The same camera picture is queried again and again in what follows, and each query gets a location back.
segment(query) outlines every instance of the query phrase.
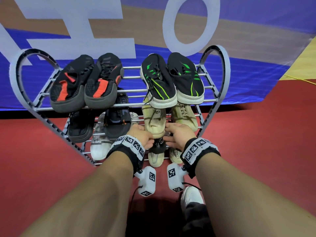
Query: wrist strap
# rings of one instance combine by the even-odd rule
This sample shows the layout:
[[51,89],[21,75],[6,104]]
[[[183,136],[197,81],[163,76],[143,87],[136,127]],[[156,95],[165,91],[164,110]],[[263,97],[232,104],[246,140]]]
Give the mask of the wrist strap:
[[192,138],[186,143],[180,158],[183,160],[190,178],[195,176],[195,167],[198,161],[207,153],[216,153],[220,156],[217,146],[207,139]]
[[136,171],[141,170],[145,149],[137,138],[130,135],[123,135],[119,137],[112,144],[106,158],[108,158],[114,151],[121,151],[128,156],[133,164],[134,174]]

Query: shoe rack shelf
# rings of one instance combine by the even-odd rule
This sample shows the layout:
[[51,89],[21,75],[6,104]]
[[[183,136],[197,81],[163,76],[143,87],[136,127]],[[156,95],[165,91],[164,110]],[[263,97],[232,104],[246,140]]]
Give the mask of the shoe rack shelf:
[[[209,73],[207,72],[204,64],[211,52],[217,52],[219,57],[222,60],[222,67],[223,67],[223,80],[222,80],[222,85],[220,89],[217,89],[214,82],[212,81]],[[22,81],[22,75],[21,75],[21,70],[22,70],[22,65],[23,62],[31,55],[39,55],[42,58],[44,58],[46,61],[48,61],[54,68],[53,73],[37,95],[37,97],[31,101],[30,98],[28,97],[26,91],[24,90],[23,86],[23,81]],[[226,96],[228,86],[229,86],[229,81],[230,81],[230,61],[228,54],[226,50],[222,46],[218,45],[212,45],[208,47],[200,60],[199,64],[195,65],[198,71],[199,76],[204,76],[206,79],[205,83],[208,83],[209,85],[205,85],[205,89],[211,89],[214,93],[214,99],[205,99],[204,103],[210,103],[211,109],[209,113],[207,114],[206,118],[203,118],[201,110],[199,105],[196,105],[196,110],[197,114],[195,115],[196,117],[199,117],[200,119],[200,126],[199,126],[199,131],[197,133],[197,137],[203,135],[204,131],[206,130],[206,127],[212,120],[214,114],[218,110],[220,104],[222,103],[223,99]],[[131,67],[124,67],[124,69],[140,69],[140,66],[131,66]],[[71,146],[79,155],[81,155],[85,160],[87,160],[90,164],[94,166],[98,166],[102,164],[101,162],[94,161],[91,156],[90,152],[87,151],[86,149],[86,144],[88,142],[91,142],[91,140],[86,141],[81,144],[81,147],[79,147],[77,144],[72,142],[67,135],[67,129],[69,125],[69,118],[64,126],[63,129],[60,129],[57,127],[49,118],[45,116],[46,111],[52,111],[52,107],[41,107],[43,100],[45,97],[49,96],[49,90],[53,82],[56,80],[57,76],[59,73],[62,71],[62,68],[58,65],[58,63],[46,52],[38,50],[38,49],[25,49],[21,50],[20,53],[17,54],[16,58],[14,61],[10,64],[10,83],[12,90],[17,97],[17,99],[20,101],[22,106],[27,109],[32,115],[34,115],[37,119],[39,119],[46,127],[48,127],[52,132],[54,132],[56,135],[61,137],[65,143],[67,143],[69,146]],[[138,79],[140,76],[125,76],[122,81],[125,79]],[[143,98],[145,95],[133,95],[132,93],[135,92],[147,92],[147,89],[131,89],[131,90],[118,90],[118,93],[128,93],[128,98]],[[127,104],[115,104],[113,107],[141,107],[143,106],[144,103],[127,103]],[[132,122],[141,122],[143,121],[142,118],[143,116],[139,116],[139,120],[132,120]],[[105,135],[105,133],[93,133],[93,136],[95,135]]]

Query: black cable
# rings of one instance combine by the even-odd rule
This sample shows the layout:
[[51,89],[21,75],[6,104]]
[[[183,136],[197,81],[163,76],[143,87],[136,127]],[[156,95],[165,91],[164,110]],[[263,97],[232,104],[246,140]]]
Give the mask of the black cable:
[[134,191],[134,193],[133,193],[133,195],[132,195],[131,204],[130,204],[130,208],[128,209],[128,213],[131,212],[132,202],[133,202],[134,195],[135,195],[136,191],[137,191],[139,188],[142,188],[142,187],[143,187],[143,186],[141,185],[141,186],[139,186],[139,187],[137,187],[137,188],[135,189],[135,191]]
[[195,186],[195,185],[193,185],[193,184],[186,183],[186,182],[182,182],[182,184],[188,184],[188,185],[193,186],[193,187],[197,188],[198,190],[202,191],[199,187],[197,187],[197,186]]

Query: shoe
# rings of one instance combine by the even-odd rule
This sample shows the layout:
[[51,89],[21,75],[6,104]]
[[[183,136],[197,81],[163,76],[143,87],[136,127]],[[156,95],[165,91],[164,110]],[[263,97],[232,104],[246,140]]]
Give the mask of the shoe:
[[177,104],[176,88],[162,56],[150,54],[140,67],[140,77],[146,84],[146,96],[153,108],[164,109]]
[[182,160],[180,159],[180,155],[182,152],[176,150],[175,148],[169,148],[169,156],[172,163],[181,164]]
[[180,200],[182,212],[184,212],[188,204],[191,202],[204,204],[200,191],[193,186],[188,186],[184,189]]
[[177,89],[178,102],[199,105],[204,101],[204,84],[195,64],[178,52],[168,58],[168,70]]
[[165,158],[165,153],[154,154],[152,152],[148,153],[148,160],[152,167],[160,167]]
[[[126,94],[118,93],[115,104],[126,103],[128,103],[128,97]],[[126,135],[131,126],[131,115],[128,107],[112,107],[106,110],[103,130],[110,141],[114,142],[120,136]]]
[[154,139],[158,139],[165,135],[166,110],[155,109],[151,105],[142,106],[144,115],[145,130],[149,131]]
[[138,115],[135,113],[135,112],[130,112],[130,115],[131,115],[131,120],[139,120],[139,117]]
[[85,85],[84,100],[91,109],[107,109],[117,97],[117,85],[124,76],[121,60],[112,53],[100,56]]
[[84,85],[93,66],[94,60],[91,56],[81,55],[60,72],[49,93],[54,111],[71,113],[85,106]]
[[178,103],[171,108],[173,122],[188,125],[193,131],[198,130],[198,121],[190,105]]
[[165,152],[166,148],[166,142],[161,137],[159,139],[155,139],[154,145],[152,148],[149,149],[149,152],[154,154],[161,154]]
[[[94,133],[102,133],[103,132],[103,122],[104,122],[105,112],[103,112],[99,118],[98,122],[95,124]],[[93,160],[103,160],[105,159],[109,149],[111,147],[110,140],[105,135],[95,135],[91,140],[91,157]]]
[[90,139],[93,133],[95,116],[89,110],[80,110],[70,114],[68,138],[74,143]]

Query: forearm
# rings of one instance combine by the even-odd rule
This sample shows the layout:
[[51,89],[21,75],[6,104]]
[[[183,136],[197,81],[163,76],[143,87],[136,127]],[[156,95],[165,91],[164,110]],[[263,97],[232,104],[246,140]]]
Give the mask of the forearm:
[[200,159],[196,177],[216,236],[314,236],[316,219],[220,156]]
[[132,177],[129,158],[112,153],[22,236],[124,236]]

